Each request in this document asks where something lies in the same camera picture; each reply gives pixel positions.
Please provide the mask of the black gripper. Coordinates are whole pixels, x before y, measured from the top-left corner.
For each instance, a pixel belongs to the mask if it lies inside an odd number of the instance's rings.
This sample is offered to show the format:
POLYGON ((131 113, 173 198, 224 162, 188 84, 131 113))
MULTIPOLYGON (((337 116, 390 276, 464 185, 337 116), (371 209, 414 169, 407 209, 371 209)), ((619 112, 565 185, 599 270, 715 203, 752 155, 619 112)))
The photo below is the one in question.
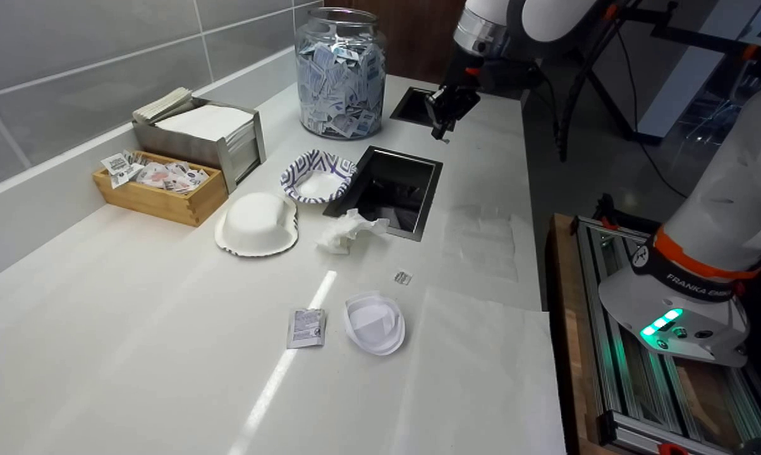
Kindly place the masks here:
POLYGON ((451 84, 442 84, 438 92, 426 93, 426 112, 433 122, 433 140, 445 136, 441 122, 464 118, 480 100, 479 80, 474 76, 460 76, 451 84))

